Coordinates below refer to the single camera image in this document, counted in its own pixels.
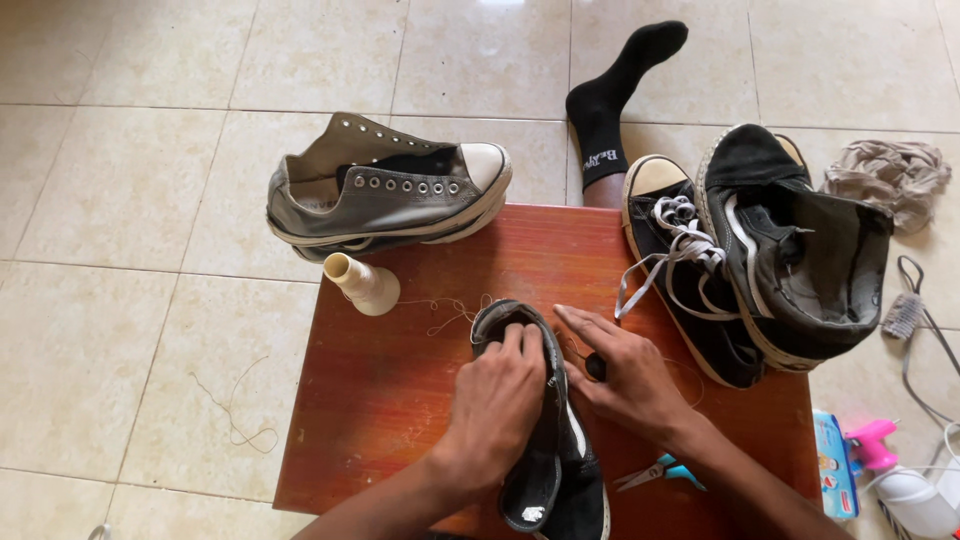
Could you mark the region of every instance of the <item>blue package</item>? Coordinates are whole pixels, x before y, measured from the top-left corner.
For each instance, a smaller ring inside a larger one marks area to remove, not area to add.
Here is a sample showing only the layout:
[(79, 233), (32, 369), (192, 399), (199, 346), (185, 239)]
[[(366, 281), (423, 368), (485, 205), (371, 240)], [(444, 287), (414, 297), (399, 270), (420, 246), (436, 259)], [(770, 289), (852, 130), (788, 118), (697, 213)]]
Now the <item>blue package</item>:
[(860, 513), (860, 502), (848, 458), (850, 444), (843, 438), (836, 417), (828, 412), (813, 409), (813, 429), (824, 513), (836, 519), (855, 518)]

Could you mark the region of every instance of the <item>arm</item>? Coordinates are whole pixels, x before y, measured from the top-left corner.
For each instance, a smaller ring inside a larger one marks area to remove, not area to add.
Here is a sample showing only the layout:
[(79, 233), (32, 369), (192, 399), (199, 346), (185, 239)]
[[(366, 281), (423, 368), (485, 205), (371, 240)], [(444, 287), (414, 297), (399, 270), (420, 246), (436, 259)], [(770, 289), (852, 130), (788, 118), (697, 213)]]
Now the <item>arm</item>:
[(677, 457), (717, 495), (753, 538), (851, 540), (819, 508), (738, 449), (687, 405), (649, 339), (597, 313), (555, 306), (557, 315), (607, 361), (607, 381), (567, 364), (567, 379), (610, 418)]
[[(543, 401), (543, 336), (507, 327), (503, 343), (457, 374), (446, 434), (423, 458), (338, 504), (293, 540), (410, 538), (476, 501), (523, 454)], [(536, 346), (521, 344), (536, 343)]]

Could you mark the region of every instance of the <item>sneaker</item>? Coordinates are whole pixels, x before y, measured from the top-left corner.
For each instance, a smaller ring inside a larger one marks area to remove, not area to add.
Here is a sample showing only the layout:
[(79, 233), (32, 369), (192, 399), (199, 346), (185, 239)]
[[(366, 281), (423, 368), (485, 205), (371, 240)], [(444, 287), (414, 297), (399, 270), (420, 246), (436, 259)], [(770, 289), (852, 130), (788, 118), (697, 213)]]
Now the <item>sneaker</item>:
[(583, 424), (567, 400), (560, 343), (543, 317), (516, 300), (498, 300), (477, 313), (473, 353), (502, 341), (508, 325), (535, 324), (543, 333), (543, 409), (523, 456), (500, 490), (499, 510), (513, 530), (546, 540), (607, 540), (610, 506), (603, 476)]
[(788, 371), (809, 371), (874, 330), (893, 231), (886, 210), (813, 191), (801, 161), (764, 128), (736, 126), (707, 150), (694, 188), (747, 332)]
[(496, 144), (432, 142), (337, 112), (303, 154), (280, 161), (267, 223), (313, 262), (452, 242), (493, 220), (512, 175)]
[[(655, 288), (704, 373), (732, 388), (759, 382), (763, 353), (747, 334), (723, 278), (725, 254), (700, 227), (686, 173), (664, 156), (639, 159), (624, 181), (622, 216), (638, 263), (623, 275), (615, 317), (620, 319)], [(646, 282), (624, 304), (627, 277), (637, 268)]]

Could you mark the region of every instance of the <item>black sock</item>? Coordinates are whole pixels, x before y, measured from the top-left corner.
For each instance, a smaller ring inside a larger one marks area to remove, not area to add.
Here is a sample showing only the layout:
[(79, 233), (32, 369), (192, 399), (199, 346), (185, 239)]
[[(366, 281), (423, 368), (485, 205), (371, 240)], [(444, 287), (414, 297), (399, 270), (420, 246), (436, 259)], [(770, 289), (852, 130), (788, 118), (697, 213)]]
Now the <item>black sock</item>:
[(603, 75), (570, 90), (566, 115), (577, 130), (584, 189), (614, 173), (627, 172), (620, 141), (620, 113), (648, 69), (684, 46), (686, 25), (671, 20), (640, 28)]

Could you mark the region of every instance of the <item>beige cloth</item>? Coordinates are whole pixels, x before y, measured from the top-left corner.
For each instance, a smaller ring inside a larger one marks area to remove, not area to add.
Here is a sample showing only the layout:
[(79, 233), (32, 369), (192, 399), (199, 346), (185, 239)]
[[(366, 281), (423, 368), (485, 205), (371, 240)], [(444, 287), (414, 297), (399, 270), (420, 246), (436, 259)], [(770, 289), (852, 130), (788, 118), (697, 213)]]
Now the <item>beige cloth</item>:
[(913, 234), (933, 217), (933, 190), (949, 180), (950, 166), (929, 144), (857, 140), (828, 167), (820, 190), (888, 209), (896, 233)]

